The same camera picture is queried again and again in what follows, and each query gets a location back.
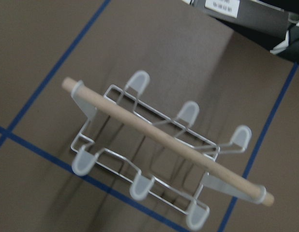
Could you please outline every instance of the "wooden rod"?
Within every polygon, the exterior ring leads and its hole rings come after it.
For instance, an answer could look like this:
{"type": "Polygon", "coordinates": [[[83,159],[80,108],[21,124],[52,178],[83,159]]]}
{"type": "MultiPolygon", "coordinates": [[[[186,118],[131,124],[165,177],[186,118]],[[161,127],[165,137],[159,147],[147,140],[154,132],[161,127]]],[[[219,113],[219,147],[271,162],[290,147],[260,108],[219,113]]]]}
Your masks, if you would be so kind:
{"type": "MultiPolygon", "coordinates": [[[[70,77],[66,77],[62,82],[62,87],[68,92],[71,92],[76,84],[77,82],[75,80],[71,79],[70,77]]],[[[109,100],[105,99],[103,96],[87,88],[86,86],[80,87],[76,94],[85,101],[97,107],[97,109],[101,110],[102,112],[110,115],[111,117],[127,126],[135,128],[140,133],[160,143],[164,147],[183,156],[185,159],[192,161],[197,166],[200,166],[211,173],[213,176],[246,193],[252,199],[259,198],[261,194],[259,186],[249,182],[248,180],[235,174],[222,165],[210,160],[209,158],[206,158],[198,151],[193,150],[187,145],[175,140],[172,136],[152,126],[151,124],[125,110],[124,108],[110,102],[109,100]]],[[[274,196],[267,192],[262,204],[271,206],[273,205],[273,203],[274,196]]]]}

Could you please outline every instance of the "wooden dowel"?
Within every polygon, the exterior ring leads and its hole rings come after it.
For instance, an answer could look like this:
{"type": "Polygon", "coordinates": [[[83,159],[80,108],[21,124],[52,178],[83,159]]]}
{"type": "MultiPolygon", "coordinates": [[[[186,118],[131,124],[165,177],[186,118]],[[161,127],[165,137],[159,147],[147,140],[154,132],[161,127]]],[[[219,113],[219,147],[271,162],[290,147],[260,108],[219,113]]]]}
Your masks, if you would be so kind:
{"type": "MultiPolygon", "coordinates": [[[[66,77],[62,82],[62,87],[68,92],[71,92],[76,83],[77,82],[75,80],[71,79],[70,77],[66,77]]],[[[174,151],[175,153],[183,156],[185,159],[192,161],[194,164],[202,167],[213,176],[220,178],[226,183],[229,183],[230,185],[246,193],[253,199],[259,198],[261,194],[259,186],[249,182],[248,180],[235,174],[229,169],[223,167],[222,165],[210,160],[209,158],[206,158],[201,153],[175,140],[172,136],[152,126],[151,124],[142,120],[138,116],[130,113],[124,108],[110,102],[109,100],[105,99],[103,96],[92,91],[86,86],[80,87],[76,94],[82,99],[97,107],[97,109],[106,113],[107,115],[110,115],[111,117],[115,118],[116,120],[122,122],[127,126],[135,128],[140,133],[146,135],[147,137],[153,139],[154,141],[160,143],[161,145],[174,151]]],[[[274,196],[267,192],[262,204],[266,206],[271,206],[273,203],[274,196]]]]}

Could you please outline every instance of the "blue grout line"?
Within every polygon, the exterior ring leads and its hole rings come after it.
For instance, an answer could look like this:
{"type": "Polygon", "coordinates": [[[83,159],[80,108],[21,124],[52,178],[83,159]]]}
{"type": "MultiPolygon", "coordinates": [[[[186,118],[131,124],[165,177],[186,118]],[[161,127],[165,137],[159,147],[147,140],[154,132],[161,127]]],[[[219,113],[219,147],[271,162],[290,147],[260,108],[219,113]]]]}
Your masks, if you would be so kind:
{"type": "MultiPolygon", "coordinates": [[[[104,11],[104,9],[107,7],[111,0],[105,0],[102,5],[98,8],[98,10],[95,12],[95,14],[91,17],[91,19],[88,21],[88,23],[84,26],[84,28],[81,30],[81,32],[78,34],[78,36],[74,39],[72,44],[68,47],[68,49],[65,51],[65,53],[60,57],[60,59],[57,61],[57,63],[54,65],[54,67],[51,69],[51,71],[47,74],[45,79],[42,81],[42,83],[37,87],[35,92],[31,95],[31,97],[28,99],[28,101],[25,103],[23,108],[18,112],[16,117],[13,119],[11,124],[8,126],[9,131],[13,131],[13,129],[17,126],[17,124],[20,122],[20,120],[23,118],[25,113],[29,110],[29,108],[32,106],[34,101],[38,98],[40,93],[45,89],[47,84],[50,82],[50,80],[54,77],[58,69],[62,66],[62,64],[66,61],[66,59],[70,56],[70,54],[73,52],[75,47],[79,44],[79,42],[82,40],[82,38],[85,36],[85,34],[89,31],[93,23],[97,20],[97,18],[100,16],[100,14],[104,11]]],[[[6,140],[6,136],[3,134],[0,137],[0,147],[6,140]]]]}
{"type": "MultiPolygon", "coordinates": [[[[18,143],[19,145],[27,148],[28,150],[36,153],[37,155],[39,155],[40,157],[52,162],[53,164],[63,168],[64,170],[74,174],[74,172],[72,171],[72,168],[69,164],[65,163],[64,161],[58,159],[57,157],[43,151],[42,149],[36,147],[35,145],[31,144],[30,142],[22,139],[21,137],[11,133],[8,130],[5,130],[4,128],[0,127],[0,133],[5,134],[5,136],[7,138],[10,138],[12,141],[18,143]]],[[[166,226],[178,231],[178,232],[189,232],[187,229],[185,229],[184,227],[176,224],[175,222],[172,222],[171,220],[168,220],[167,218],[161,216],[160,214],[157,214],[156,212],[154,212],[153,210],[141,205],[140,203],[130,199],[129,197],[125,196],[124,194],[112,189],[111,187],[101,183],[100,181],[92,178],[91,176],[84,176],[84,177],[80,177],[79,178],[83,179],[84,181],[94,185],[95,187],[99,188],[100,190],[110,194],[111,196],[119,199],[120,201],[130,205],[131,207],[143,212],[144,214],[152,217],[153,219],[156,219],[157,221],[165,224],[166,226]]]]}
{"type": "MultiPolygon", "coordinates": [[[[291,81],[292,81],[292,79],[293,79],[296,71],[297,71],[297,68],[298,68],[298,64],[295,63],[294,66],[292,67],[292,69],[291,69],[291,71],[290,71],[290,73],[289,73],[289,75],[288,75],[288,77],[287,77],[287,79],[286,79],[286,81],[285,81],[282,89],[281,89],[281,92],[280,92],[277,100],[275,101],[274,106],[273,106],[273,108],[272,108],[272,110],[271,110],[271,112],[270,112],[270,114],[269,114],[269,116],[267,118],[267,121],[266,121],[266,123],[265,123],[265,125],[264,125],[264,127],[263,127],[263,129],[262,129],[262,131],[260,133],[260,135],[259,135],[259,138],[258,138],[258,140],[256,142],[256,145],[255,145],[255,147],[254,147],[254,149],[252,151],[251,157],[249,158],[249,160],[247,162],[247,165],[245,167],[245,170],[243,172],[243,175],[242,175],[243,178],[247,178],[248,177],[248,174],[249,174],[249,172],[250,172],[250,170],[251,170],[251,168],[253,166],[253,163],[255,161],[257,153],[258,153],[258,151],[259,151],[259,149],[260,149],[260,147],[262,145],[262,142],[264,141],[264,138],[265,138],[266,133],[267,133],[269,127],[270,127],[270,124],[271,124],[272,120],[274,119],[275,113],[277,112],[277,110],[278,110],[278,108],[279,108],[279,106],[280,106],[280,104],[282,102],[282,99],[283,99],[283,97],[284,97],[284,95],[285,95],[285,93],[286,93],[286,91],[287,91],[287,89],[288,89],[288,87],[289,87],[289,85],[290,85],[290,83],[291,83],[291,81]]],[[[224,231],[224,229],[225,229],[225,227],[227,225],[227,222],[229,221],[229,218],[231,216],[231,213],[232,213],[232,211],[233,211],[233,209],[234,209],[234,207],[235,207],[235,205],[237,203],[237,200],[238,199],[236,197],[233,197],[231,199],[231,202],[230,202],[230,204],[229,204],[229,206],[227,208],[225,216],[224,216],[224,218],[223,218],[223,220],[222,220],[222,222],[220,224],[220,227],[218,228],[217,232],[223,232],[224,231]]]]}

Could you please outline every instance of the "floor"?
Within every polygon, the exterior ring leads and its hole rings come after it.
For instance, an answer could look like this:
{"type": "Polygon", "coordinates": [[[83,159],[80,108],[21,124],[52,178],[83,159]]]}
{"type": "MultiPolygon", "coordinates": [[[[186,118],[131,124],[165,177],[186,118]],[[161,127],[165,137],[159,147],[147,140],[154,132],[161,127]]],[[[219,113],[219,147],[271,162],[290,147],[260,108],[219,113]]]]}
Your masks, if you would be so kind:
{"type": "MultiPolygon", "coordinates": [[[[170,116],[196,101],[192,129],[212,141],[228,141],[241,124],[252,129],[245,153],[218,162],[276,201],[206,189],[202,231],[299,231],[299,67],[180,0],[0,2],[0,231],[189,231],[183,214],[153,197],[134,201],[106,170],[71,169],[70,144],[86,118],[63,79],[103,94],[137,70],[151,77],[142,101],[170,116]]],[[[117,128],[111,119],[99,144],[129,157],[142,135],[124,126],[114,137],[117,128]]],[[[146,138],[136,163],[146,165],[156,146],[146,138]]],[[[169,155],[154,164],[158,175],[172,170],[169,155]]],[[[194,189],[195,173],[175,185],[194,189]]]]}

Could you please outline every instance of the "sticker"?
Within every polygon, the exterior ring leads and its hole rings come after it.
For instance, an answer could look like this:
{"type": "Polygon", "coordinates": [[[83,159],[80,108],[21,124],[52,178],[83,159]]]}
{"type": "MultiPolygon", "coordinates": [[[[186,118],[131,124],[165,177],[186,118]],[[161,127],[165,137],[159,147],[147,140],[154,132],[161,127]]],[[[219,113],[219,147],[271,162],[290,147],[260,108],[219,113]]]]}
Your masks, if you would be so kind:
{"type": "Polygon", "coordinates": [[[240,0],[206,0],[206,8],[237,18],[240,0]]]}

